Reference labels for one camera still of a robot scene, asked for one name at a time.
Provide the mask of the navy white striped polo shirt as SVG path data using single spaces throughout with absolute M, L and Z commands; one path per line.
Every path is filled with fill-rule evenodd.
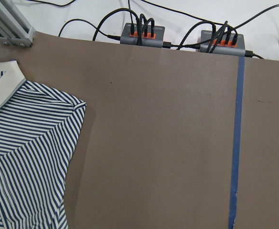
M 0 63 L 0 229 L 66 229 L 65 179 L 86 103 Z

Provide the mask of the grey USB hub orange ports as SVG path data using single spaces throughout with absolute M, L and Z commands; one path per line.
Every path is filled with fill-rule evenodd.
M 120 37 L 120 44 L 136 45 L 137 28 L 136 24 L 134 34 L 130 33 L 131 23 L 126 23 Z M 151 25 L 148 25 L 147 33 L 142 33 L 142 46 L 161 48 L 163 45 L 163 37 L 165 32 L 164 26 L 154 26 L 153 36 L 151 35 Z

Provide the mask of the aluminium frame post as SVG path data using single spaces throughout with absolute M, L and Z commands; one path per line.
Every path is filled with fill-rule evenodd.
M 4 45 L 31 47 L 35 28 L 11 0 L 0 0 L 0 42 Z

